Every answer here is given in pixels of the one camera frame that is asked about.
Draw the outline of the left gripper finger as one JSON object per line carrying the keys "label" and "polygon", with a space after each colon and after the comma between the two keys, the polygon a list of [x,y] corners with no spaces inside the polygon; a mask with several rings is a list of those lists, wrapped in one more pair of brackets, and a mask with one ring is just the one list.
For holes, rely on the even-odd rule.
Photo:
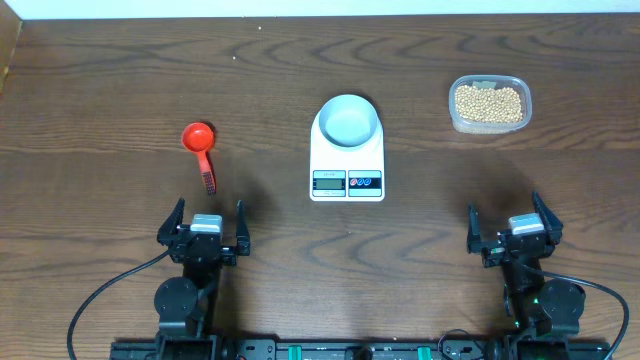
{"label": "left gripper finger", "polygon": [[244,204],[237,203],[236,218],[236,252],[238,256],[249,256],[251,252],[251,239],[245,219]]}
{"label": "left gripper finger", "polygon": [[157,232],[157,241],[163,246],[172,246],[179,238],[184,216],[185,199],[180,198],[171,214],[160,226]]}

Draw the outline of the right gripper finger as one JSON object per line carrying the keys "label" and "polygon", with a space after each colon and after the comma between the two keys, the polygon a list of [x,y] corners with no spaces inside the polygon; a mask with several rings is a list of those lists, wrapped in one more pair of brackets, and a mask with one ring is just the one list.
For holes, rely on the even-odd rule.
{"label": "right gripper finger", "polygon": [[545,232],[549,237],[549,240],[554,244],[558,245],[562,238],[562,233],[564,229],[564,224],[559,220],[559,218],[546,206],[544,201],[538,192],[532,193],[532,202],[535,209],[535,212],[539,215]]}
{"label": "right gripper finger", "polygon": [[482,251],[482,235],[478,219],[478,212],[473,204],[468,206],[469,227],[467,234],[467,252],[479,253]]}

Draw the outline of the red plastic measuring scoop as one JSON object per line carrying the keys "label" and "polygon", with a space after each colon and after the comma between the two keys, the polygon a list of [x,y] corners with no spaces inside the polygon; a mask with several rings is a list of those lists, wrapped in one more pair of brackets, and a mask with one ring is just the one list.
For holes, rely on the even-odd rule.
{"label": "red plastic measuring scoop", "polygon": [[204,122],[191,123],[184,128],[181,143],[186,150],[196,155],[206,191],[209,195],[215,195],[216,179],[209,158],[209,151],[215,145],[214,130]]}

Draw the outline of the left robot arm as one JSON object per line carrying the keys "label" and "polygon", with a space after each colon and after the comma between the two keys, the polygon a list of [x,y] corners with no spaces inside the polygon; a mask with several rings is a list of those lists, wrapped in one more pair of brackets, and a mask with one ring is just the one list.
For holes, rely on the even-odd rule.
{"label": "left robot arm", "polygon": [[196,214],[183,222],[185,200],[179,199],[160,226],[157,241],[167,248],[171,260],[183,266],[178,277],[163,282],[154,296],[159,315],[155,357],[161,360],[226,357],[224,341],[208,332],[219,291],[222,268],[235,266],[250,254],[250,233],[244,204],[237,203],[236,243],[222,243],[223,221],[219,215]]}

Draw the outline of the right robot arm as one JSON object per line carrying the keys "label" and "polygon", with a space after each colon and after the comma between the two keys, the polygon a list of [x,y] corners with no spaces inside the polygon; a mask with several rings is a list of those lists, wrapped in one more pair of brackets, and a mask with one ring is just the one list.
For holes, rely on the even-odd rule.
{"label": "right robot arm", "polygon": [[469,206],[467,251],[482,257],[486,268],[499,267],[505,281],[507,313],[516,332],[489,341],[486,359],[568,359],[569,338],[579,333],[584,289],[557,275],[544,275],[540,261],[560,243],[563,223],[532,194],[534,211],[509,219],[509,228],[491,241],[482,239],[479,215]]}

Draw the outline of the white digital kitchen scale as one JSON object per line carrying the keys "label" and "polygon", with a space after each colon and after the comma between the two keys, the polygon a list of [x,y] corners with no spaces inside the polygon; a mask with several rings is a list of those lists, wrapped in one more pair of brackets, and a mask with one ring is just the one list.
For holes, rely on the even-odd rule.
{"label": "white digital kitchen scale", "polygon": [[385,198],[384,130],[366,144],[344,148],[310,132],[309,197],[317,202],[380,202]]}

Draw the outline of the grey round bowl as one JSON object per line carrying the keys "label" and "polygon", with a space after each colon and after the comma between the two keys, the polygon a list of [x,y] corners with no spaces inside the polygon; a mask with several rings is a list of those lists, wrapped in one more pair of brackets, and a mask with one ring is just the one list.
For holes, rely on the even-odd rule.
{"label": "grey round bowl", "polygon": [[343,94],[324,104],[318,114],[318,125],[321,134],[333,145],[353,148],[372,140],[381,122],[367,99]]}

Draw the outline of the pile of soybeans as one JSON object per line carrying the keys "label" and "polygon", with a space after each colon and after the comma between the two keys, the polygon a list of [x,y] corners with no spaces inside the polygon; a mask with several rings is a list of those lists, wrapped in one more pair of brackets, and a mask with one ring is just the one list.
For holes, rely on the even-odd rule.
{"label": "pile of soybeans", "polygon": [[522,101],[511,87],[501,89],[462,85],[454,92],[457,113],[480,123],[516,123],[524,118]]}

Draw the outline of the clear plastic bean container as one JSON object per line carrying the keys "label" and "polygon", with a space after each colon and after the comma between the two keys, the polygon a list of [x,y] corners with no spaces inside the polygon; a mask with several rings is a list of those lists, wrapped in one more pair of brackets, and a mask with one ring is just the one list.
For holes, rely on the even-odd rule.
{"label": "clear plastic bean container", "polygon": [[449,89],[454,129],[472,135],[499,135],[526,127],[533,115],[529,86],[507,75],[465,75]]}

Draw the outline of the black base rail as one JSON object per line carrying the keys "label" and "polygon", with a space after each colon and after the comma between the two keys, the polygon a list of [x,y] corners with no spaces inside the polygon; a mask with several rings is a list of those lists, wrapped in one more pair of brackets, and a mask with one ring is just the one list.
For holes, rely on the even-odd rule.
{"label": "black base rail", "polygon": [[606,343],[523,341],[507,348],[491,341],[444,339],[429,342],[284,342],[273,339],[205,340],[160,338],[111,344],[110,360],[439,360],[439,359],[603,359]]}

